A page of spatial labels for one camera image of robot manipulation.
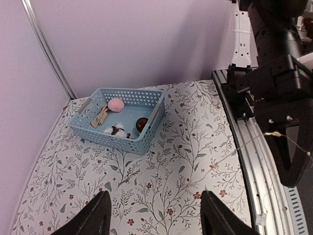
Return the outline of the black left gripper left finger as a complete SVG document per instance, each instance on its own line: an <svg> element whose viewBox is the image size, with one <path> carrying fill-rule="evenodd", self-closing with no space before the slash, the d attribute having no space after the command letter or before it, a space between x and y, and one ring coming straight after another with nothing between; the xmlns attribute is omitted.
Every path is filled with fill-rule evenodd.
<svg viewBox="0 0 313 235"><path fill-rule="evenodd" d="M112 203L108 191L97 195L54 235L108 235L110 233Z"/></svg>

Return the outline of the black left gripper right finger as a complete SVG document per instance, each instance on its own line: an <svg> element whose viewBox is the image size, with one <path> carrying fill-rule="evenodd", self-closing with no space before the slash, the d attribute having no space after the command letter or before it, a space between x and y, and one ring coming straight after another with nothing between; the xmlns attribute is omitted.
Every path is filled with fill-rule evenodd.
<svg viewBox="0 0 313 235"><path fill-rule="evenodd" d="M201 193L201 228L204 235L257 235L240 220L212 191Z"/></svg>

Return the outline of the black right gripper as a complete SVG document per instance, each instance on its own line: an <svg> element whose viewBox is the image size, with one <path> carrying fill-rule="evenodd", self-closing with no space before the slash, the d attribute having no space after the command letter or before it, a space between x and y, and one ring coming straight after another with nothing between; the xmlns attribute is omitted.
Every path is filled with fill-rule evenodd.
<svg viewBox="0 0 313 235"><path fill-rule="evenodd" d="M295 187L313 154L313 72L291 55L280 56L237 79L237 92L250 91L280 183ZM298 126L297 141L287 128Z"/></svg>

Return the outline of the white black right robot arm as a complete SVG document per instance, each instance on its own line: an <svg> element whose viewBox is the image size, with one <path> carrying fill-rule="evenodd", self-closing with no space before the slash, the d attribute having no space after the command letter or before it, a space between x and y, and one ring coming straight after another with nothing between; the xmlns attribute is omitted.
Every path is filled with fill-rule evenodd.
<svg viewBox="0 0 313 235"><path fill-rule="evenodd" d="M298 58L302 43L294 19L305 0L242 0L258 68L230 65L222 90L236 119L254 117L272 152L282 185L295 187L313 150L313 72Z"/></svg>

